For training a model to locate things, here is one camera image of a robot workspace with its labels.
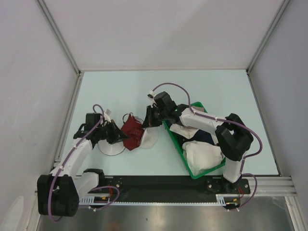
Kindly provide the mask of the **white mesh laundry bag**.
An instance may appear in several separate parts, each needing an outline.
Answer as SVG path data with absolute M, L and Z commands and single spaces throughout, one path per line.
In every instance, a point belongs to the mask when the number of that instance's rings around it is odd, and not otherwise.
M 99 141 L 99 150 L 107 156 L 118 155 L 125 150 L 132 151 L 137 148 L 148 149 L 151 148 L 158 140 L 157 128 L 146 128 L 141 136 L 140 143 L 134 143 L 133 141 L 126 140 L 116 144 L 109 144 L 107 141 Z

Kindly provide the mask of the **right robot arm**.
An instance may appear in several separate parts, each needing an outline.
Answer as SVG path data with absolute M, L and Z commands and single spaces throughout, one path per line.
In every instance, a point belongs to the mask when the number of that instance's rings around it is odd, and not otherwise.
M 222 188 L 227 193 L 235 192 L 240 185 L 244 154 L 253 141 L 241 119 L 236 114 L 214 117 L 190 105 L 176 104 L 165 91 L 151 92 L 148 97 L 152 103 L 146 108 L 143 128 L 166 124 L 194 178 L 224 161 Z

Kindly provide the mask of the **beige bra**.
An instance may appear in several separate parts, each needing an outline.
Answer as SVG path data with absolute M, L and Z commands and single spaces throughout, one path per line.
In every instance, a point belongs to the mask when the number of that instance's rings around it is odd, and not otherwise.
M 206 114 L 206 110 L 203 107 L 198 107 L 198 106 L 192 106 L 192 112 L 195 115 L 197 114 L 205 115 Z

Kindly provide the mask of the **dark red bra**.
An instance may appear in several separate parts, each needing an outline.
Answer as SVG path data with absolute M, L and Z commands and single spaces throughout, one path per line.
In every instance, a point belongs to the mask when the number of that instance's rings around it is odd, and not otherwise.
M 121 131 L 128 136 L 128 139 L 124 140 L 123 144 L 126 149 L 132 151 L 140 146 L 144 129 L 142 123 L 135 118 L 133 113 L 125 114 L 122 120 Z

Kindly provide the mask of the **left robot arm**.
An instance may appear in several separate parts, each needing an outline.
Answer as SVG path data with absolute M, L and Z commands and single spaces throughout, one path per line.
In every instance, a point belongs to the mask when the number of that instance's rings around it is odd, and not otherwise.
M 54 217 L 72 217 L 76 214 L 79 201 L 90 192 L 112 191 L 103 170 L 88 168 L 81 177 L 77 172 L 86 157 L 99 141 L 117 144 L 128 136 L 111 119 L 101 113 L 87 113 L 83 123 L 73 136 L 73 145 L 65 157 L 48 175 L 37 180 L 38 212 Z

